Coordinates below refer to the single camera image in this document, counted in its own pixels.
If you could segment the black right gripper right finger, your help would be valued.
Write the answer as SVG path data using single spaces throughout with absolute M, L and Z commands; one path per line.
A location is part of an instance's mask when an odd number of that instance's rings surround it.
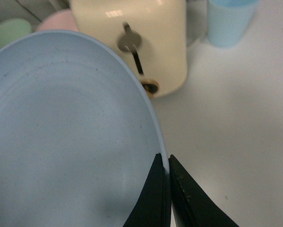
M 178 159 L 169 158 L 171 199 L 178 227 L 237 227 L 186 171 Z

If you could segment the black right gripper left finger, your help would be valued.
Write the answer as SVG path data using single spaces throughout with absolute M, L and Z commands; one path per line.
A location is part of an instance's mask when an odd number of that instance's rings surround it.
M 163 166 L 160 153 L 156 154 L 140 196 L 124 223 L 125 227 L 169 227 L 171 198 L 169 173 Z

